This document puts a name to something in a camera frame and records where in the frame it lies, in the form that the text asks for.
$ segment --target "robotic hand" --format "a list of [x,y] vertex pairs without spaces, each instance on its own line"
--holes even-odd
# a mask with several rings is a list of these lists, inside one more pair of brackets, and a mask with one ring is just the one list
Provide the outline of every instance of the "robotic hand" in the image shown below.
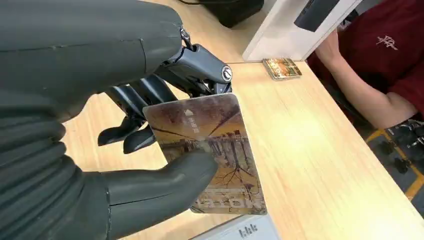
[[192,45],[178,14],[137,0],[0,3],[0,239],[104,240],[185,211],[217,170],[192,152],[162,169],[82,172],[61,125],[106,92],[126,113],[99,145],[154,142],[142,108],[231,91],[231,69]]

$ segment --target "wooden desk surface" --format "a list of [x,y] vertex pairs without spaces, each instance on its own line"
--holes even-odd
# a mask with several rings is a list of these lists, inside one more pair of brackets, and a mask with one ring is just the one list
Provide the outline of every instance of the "wooden desk surface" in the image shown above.
[[258,12],[229,29],[202,5],[186,5],[177,0],[144,1],[167,5],[177,11],[190,33],[191,42],[201,44],[226,63],[244,62],[242,54],[266,17],[264,12]]
[[[266,204],[284,240],[422,240],[424,220],[409,203],[309,67],[276,82],[261,63],[231,64],[233,88],[250,136]],[[66,123],[67,154],[85,171],[157,169],[157,144],[130,155],[122,143],[97,147],[123,113],[106,95],[93,96]],[[234,215],[189,210],[127,237],[186,240]]]

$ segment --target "card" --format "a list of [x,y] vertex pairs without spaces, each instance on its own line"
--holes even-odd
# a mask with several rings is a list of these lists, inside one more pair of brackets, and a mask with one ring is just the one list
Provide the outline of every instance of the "card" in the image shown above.
[[294,79],[302,76],[298,66],[290,58],[265,58],[263,65],[274,80]]
[[165,102],[145,107],[143,113],[168,162],[203,149],[218,163],[212,181],[192,205],[193,212],[267,213],[248,134],[234,94]]

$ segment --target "shirt logo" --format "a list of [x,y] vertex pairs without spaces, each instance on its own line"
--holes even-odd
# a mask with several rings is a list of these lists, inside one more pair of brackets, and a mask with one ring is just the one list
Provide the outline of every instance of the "shirt logo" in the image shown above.
[[395,46],[396,42],[393,38],[386,35],[384,38],[378,36],[377,39],[378,39],[378,42],[376,45],[384,43],[386,48],[392,48],[394,50],[398,50],[398,48]]

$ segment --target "person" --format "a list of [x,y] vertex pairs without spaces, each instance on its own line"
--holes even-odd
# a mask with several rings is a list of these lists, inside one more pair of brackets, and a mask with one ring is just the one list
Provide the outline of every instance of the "person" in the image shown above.
[[345,113],[386,129],[424,113],[423,24],[424,1],[385,0],[333,31],[307,62],[332,96],[342,93]]

